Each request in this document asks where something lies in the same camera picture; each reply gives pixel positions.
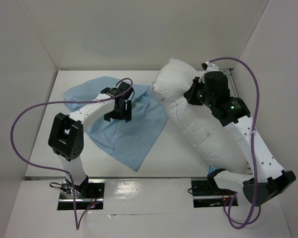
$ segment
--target white wall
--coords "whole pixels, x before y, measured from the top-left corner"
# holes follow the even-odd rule
[[[238,57],[267,0],[22,2],[60,69],[160,69]]]
[[[297,176],[279,199],[292,236],[298,238],[298,0],[269,1],[240,59],[259,81],[260,134],[284,168]],[[253,81],[241,65],[234,69],[234,79],[253,111]]]
[[[24,108],[47,100],[55,75],[56,68],[21,5],[0,0],[0,238],[26,170],[10,146],[11,124]],[[17,128],[17,146],[26,158],[43,111],[30,112]]]

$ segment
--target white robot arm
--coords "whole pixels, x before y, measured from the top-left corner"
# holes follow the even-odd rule
[[[87,104],[68,115],[59,113],[53,121],[48,144],[59,156],[63,168],[70,172],[77,192],[81,193],[88,184],[88,176],[82,166],[80,154],[84,148],[83,134],[97,119],[131,120],[131,101],[127,100],[133,92],[128,83],[122,82],[118,88],[105,88],[93,100],[97,103]]]
[[[238,143],[252,171],[254,171],[251,154],[250,135],[254,134],[254,153],[256,157],[258,196],[256,206],[268,201],[283,192],[296,180],[292,171],[285,169],[277,162],[268,147],[255,129],[251,131],[252,117],[247,106],[240,98],[230,96],[227,77],[213,63],[203,64],[205,74],[196,77],[191,88],[184,94],[189,104],[205,105]],[[252,175],[231,173],[217,169],[207,176],[209,186],[214,190],[229,189],[242,192],[252,203],[254,179]]]

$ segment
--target white pillow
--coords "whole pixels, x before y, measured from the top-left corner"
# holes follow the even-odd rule
[[[187,63],[171,59],[152,83],[152,94],[203,159],[217,169],[241,174],[247,161],[230,133],[208,107],[193,106],[183,97],[196,76],[202,75]]]

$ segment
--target blue fabric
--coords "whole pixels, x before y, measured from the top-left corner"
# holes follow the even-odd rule
[[[100,77],[73,87],[63,94],[66,101],[91,101],[106,87],[112,88],[117,78]],[[132,120],[98,119],[88,129],[91,140],[107,154],[137,171],[168,120],[162,105],[153,97],[149,86],[134,84]],[[66,104],[70,111],[83,105]]]

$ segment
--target light blue towel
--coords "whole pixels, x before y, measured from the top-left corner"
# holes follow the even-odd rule
[[[66,101],[91,101],[106,87],[114,87],[117,78],[100,77],[73,87],[63,94]],[[168,120],[163,106],[153,97],[149,86],[134,84],[132,120],[98,119],[88,129],[91,140],[107,154],[138,171],[150,148]],[[66,104],[70,111],[83,105]]]

